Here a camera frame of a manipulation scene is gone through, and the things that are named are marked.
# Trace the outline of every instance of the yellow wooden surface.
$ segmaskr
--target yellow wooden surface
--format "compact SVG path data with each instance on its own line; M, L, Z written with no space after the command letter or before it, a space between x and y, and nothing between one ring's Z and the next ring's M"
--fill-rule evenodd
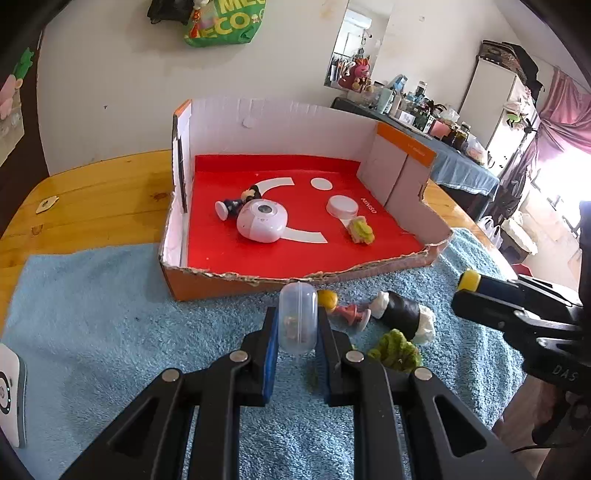
M0 239L0 332L29 255L160 242L172 186L169 151L114 158L42 181ZM39 203L52 195L58 195L58 202L36 215ZM449 226L469 228L499 266L511 273L470 217L431 181L425 200Z

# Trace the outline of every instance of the black cable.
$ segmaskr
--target black cable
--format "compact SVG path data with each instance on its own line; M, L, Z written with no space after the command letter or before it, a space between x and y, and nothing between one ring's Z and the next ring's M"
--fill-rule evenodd
M511 453L519 453L525 450L537 450L537 449L547 449L547 448L568 448L577 445L581 439L575 440L573 442L568 443L549 443L548 445L528 445L527 447L517 448L515 450L511 450Z

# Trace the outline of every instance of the white round lid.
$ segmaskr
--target white round lid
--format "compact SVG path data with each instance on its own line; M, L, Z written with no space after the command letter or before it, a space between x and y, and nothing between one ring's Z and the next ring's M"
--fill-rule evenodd
M357 216L359 205L352 198L344 195L334 195L326 204L326 211L341 220L351 220Z

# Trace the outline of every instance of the cabinet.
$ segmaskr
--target cabinet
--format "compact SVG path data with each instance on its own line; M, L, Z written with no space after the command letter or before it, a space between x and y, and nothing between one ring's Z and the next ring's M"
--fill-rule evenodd
M498 177L525 135L523 130L509 127L507 112L503 106L509 101L523 100L526 97L529 100L524 114L535 125L539 123L538 115L531 96L526 94L526 88L519 77L499 65L484 59L478 60L466 99L460 109L460 122L469 124L472 134L489 151L495 161L491 172ZM535 133L528 135L522 151L525 151L534 136Z

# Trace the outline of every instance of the plastic bottle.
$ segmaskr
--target plastic bottle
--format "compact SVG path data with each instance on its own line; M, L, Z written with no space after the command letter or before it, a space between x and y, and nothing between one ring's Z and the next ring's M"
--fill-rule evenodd
M316 289L303 282L287 284L279 294L279 347L292 355L316 346L318 301Z

